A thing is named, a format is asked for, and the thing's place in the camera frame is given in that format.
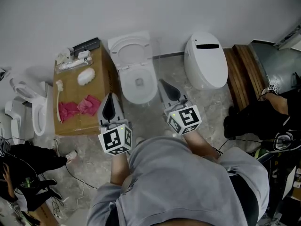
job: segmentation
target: gray sweatshirt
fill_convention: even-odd
[[[104,226],[117,207],[120,226],[150,226],[187,218],[214,226],[247,226],[227,171],[236,171],[254,192],[259,218],[269,199],[267,171],[237,147],[218,163],[192,154],[178,139],[156,137],[138,145],[123,186],[107,183],[91,203],[87,226]]]

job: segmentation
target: red cloth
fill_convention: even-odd
[[[62,123],[70,117],[74,116],[75,114],[79,113],[77,104],[75,102],[60,102],[58,104],[58,111],[60,113]]]
[[[79,103],[77,108],[79,109],[80,113],[93,116],[97,112],[100,103],[101,102],[97,98],[88,95]]]

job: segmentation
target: person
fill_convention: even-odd
[[[265,168],[238,147],[220,156],[197,131],[184,138],[144,140],[129,163],[113,156],[87,226],[255,226],[269,201]]]
[[[30,187],[20,188],[22,194],[18,194],[18,196],[16,196],[10,178],[9,166],[6,163],[4,163],[3,169],[4,169],[3,177],[7,182],[8,194],[11,198],[9,199],[9,202],[12,203],[14,207],[18,205],[20,211],[23,212],[35,211],[50,197],[55,197],[59,200],[62,200],[62,196],[51,189],[49,189],[46,192],[37,194],[41,189],[46,189],[51,185],[56,185],[56,181],[54,179],[41,181],[39,183],[39,186],[34,188],[30,188]]]
[[[7,164],[10,168],[10,180],[13,189],[27,186],[29,182],[37,187],[39,182],[37,176],[48,170],[55,170],[70,163],[77,156],[76,151],[71,151],[65,156],[60,156],[58,143],[53,140],[52,149],[34,146],[26,141],[24,145],[11,145],[8,147],[4,157],[0,157],[0,164]],[[7,181],[0,174],[0,197],[13,202],[14,198],[8,193]]]
[[[265,88],[259,101],[248,105],[239,113],[229,109],[224,120],[224,136],[234,138],[253,133],[261,140],[274,139],[279,132],[301,130],[301,92],[288,98],[270,93]]]

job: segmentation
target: smart toilet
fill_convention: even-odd
[[[134,104],[152,100],[157,93],[158,83],[149,33],[136,32],[110,39],[108,47],[119,73],[124,97]]]
[[[186,75],[199,90],[223,87],[228,78],[228,66],[221,44],[212,34],[194,33],[184,53]]]
[[[15,145],[24,144],[25,140],[33,138],[32,109],[30,107],[16,99],[10,100],[5,104],[5,114],[12,118],[10,132]]]
[[[12,78],[9,83],[15,93],[32,103],[32,125],[37,136],[54,134],[52,86],[26,76]]]

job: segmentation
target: brown cardboard box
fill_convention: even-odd
[[[293,194],[292,194],[292,196],[294,198],[297,198],[297,199],[299,199],[301,201],[301,188],[294,187],[293,188]]]
[[[60,93],[59,102],[79,103],[87,95],[92,95],[102,101],[109,92],[114,92],[120,98],[118,74],[110,55],[103,45],[91,51],[92,65],[78,69],[65,71],[59,74],[54,72],[53,79],[53,116],[55,122],[55,133],[57,135],[84,135],[100,134],[98,129],[97,113],[94,116],[88,114],[75,115],[62,124],[56,115],[57,80],[63,81],[63,91]],[[88,84],[80,86],[77,83],[78,75],[88,67],[95,70],[95,78]]]
[[[40,226],[58,226],[58,222],[51,213],[46,203],[43,203],[34,212],[28,212],[30,216],[41,222]]]

